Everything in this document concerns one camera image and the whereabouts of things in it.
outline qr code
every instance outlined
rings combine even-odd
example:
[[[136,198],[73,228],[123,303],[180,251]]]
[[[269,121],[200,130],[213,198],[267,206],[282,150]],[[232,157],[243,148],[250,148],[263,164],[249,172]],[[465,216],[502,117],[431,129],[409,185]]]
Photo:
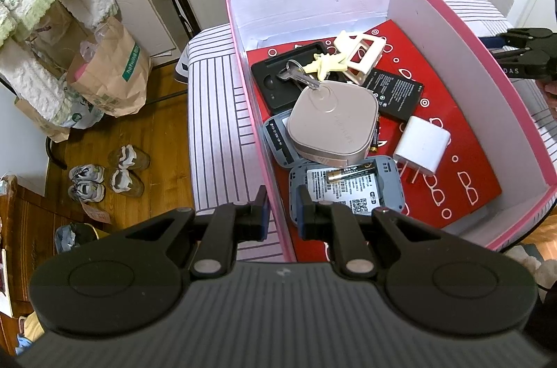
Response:
[[[354,199],[350,200],[350,208],[354,214],[368,213],[368,202],[367,199]]]

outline product label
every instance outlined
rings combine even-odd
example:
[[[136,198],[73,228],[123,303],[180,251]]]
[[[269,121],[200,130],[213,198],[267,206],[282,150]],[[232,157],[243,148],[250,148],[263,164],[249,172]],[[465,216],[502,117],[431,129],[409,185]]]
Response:
[[[370,214],[379,203],[377,178],[367,174],[356,178],[329,184],[327,172],[336,169],[315,169],[307,171],[307,190],[313,201],[329,200],[342,203],[354,214]]]
[[[130,80],[130,77],[132,77],[132,74],[135,70],[135,66],[138,63],[140,52],[141,52],[141,48],[136,43],[134,48],[132,49],[132,53],[130,54],[130,58],[127,61],[126,68],[124,69],[124,72],[122,74],[122,77],[124,78],[124,81],[127,82],[127,81]]]
[[[416,110],[423,85],[401,75],[373,69],[364,86],[379,102],[379,113],[408,121]]]
[[[292,157],[292,154],[290,153],[288,147],[286,146],[286,143],[284,141],[284,136],[283,134],[281,134],[275,119],[270,120],[269,123],[267,124],[267,132],[269,134],[269,138],[271,139],[271,142],[273,143],[273,146],[275,147],[275,151],[282,151],[282,154],[286,162],[293,163],[294,159]]]

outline black battery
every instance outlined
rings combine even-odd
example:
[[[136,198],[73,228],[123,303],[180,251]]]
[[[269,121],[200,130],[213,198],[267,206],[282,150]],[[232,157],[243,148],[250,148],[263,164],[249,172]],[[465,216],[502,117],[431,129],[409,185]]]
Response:
[[[380,69],[373,69],[363,84],[379,101],[379,113],[408,121],[419,104],[423,84]]]

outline cabinet drawer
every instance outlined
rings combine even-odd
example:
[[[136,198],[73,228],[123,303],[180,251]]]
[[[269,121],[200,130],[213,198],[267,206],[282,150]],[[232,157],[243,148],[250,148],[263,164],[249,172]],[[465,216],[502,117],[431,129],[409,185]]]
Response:
[[[122,24],[150,56],[172,50],[176,46],[169,37],[149,0],[116,0]]]

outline green text on bag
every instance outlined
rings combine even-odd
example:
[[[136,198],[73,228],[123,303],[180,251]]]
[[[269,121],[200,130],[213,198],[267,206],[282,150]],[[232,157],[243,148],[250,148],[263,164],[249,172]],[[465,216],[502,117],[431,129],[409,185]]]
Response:
[[[127,61],[126,69],[124,70],[124,72],[122,74],[122,77],[124,78],[124,81],[127,82],[127,81],[130,80],[130,77],[132,77],[132,74],[135,70],[135,66],[138,63],[140,52],[141,52],[141,48],[136,43],[134,48],[132,49],[132,53],[130,54],[130,58]]]

